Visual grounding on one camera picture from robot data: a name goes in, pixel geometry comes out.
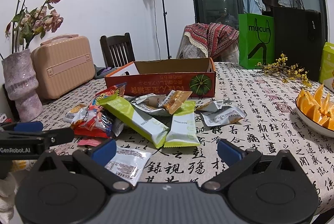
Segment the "ceramic vase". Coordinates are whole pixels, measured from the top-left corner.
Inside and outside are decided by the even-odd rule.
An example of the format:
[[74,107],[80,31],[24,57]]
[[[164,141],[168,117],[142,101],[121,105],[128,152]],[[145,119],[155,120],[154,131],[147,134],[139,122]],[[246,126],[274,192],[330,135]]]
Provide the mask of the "ceramic vase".
[[15,101],[21,122],[32,121],[42,110],[42,103],[36,93],[38,81],[32,66],[30,50],[16,52],[2,61],[5,88],[8,97]]

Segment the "pink suitcase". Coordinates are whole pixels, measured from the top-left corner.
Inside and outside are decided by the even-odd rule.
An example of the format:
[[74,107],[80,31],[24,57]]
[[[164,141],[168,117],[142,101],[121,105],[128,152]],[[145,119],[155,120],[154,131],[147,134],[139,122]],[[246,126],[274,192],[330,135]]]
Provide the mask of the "pink suitcase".
[[31,59],[39,83],[36,92],[43,99],[57,99],[95,74],[88,38],[77,34],[42,42]]

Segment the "pumpkin illustration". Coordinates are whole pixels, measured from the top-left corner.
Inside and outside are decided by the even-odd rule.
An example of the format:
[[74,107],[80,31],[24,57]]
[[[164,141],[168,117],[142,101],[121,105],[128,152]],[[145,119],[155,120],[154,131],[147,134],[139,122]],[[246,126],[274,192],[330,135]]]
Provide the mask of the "pumpkin illustration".
[[201,96],[210,91],[211,83],[212,82],[209,76],[198,74],[190,80],[189,87],[192,92]]

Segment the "chair backrest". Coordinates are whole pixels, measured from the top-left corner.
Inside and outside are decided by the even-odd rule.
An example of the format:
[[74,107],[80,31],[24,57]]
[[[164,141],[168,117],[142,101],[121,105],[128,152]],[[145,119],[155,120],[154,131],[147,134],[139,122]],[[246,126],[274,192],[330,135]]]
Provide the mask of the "chair backrest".
[[135,61],[129,33],[124,36],[102,36],[100,44],[106,67],[121,67]]

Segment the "calligraphy tablecloth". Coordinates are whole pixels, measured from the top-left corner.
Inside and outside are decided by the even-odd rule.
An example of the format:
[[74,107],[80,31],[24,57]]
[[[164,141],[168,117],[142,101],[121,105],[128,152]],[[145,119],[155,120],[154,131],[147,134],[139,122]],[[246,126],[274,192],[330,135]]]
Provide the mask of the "calligraphy tablecloth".
[[[275,155],[288,149],[299,162],[319,195],[317,213],[334,206],[334,139],[311,131],[295,110],[298,83],[284,84],[263,76],[256,70],[246,70],[234,63],[216,63],[216,99],[230,99],[247,113],[244,120],[233,125],[207,127],[196,114],[199,147],[155,149],[153,144],[130,128],[125,128],[117,139],[120,147],[136,148],[152,153],[140,177],[142,182],[187,182],[201,185],[228,166],[217,155],[217,142],[225,138],[236,146],[255,148],[265,155]],[[314,83],[311,92],[318,87]],[[63,122],[66,111],[79,104],[89,103],[94,95],[105,89],[104,80],[92,80],[62,98],[44,106],[36,119],[44,129],[69,126]],[[211,99],[198,98],[197,105]],[[163,121],[170,126],[170,119]],[[57,146],[60,155],[71,154],[82,137]]]

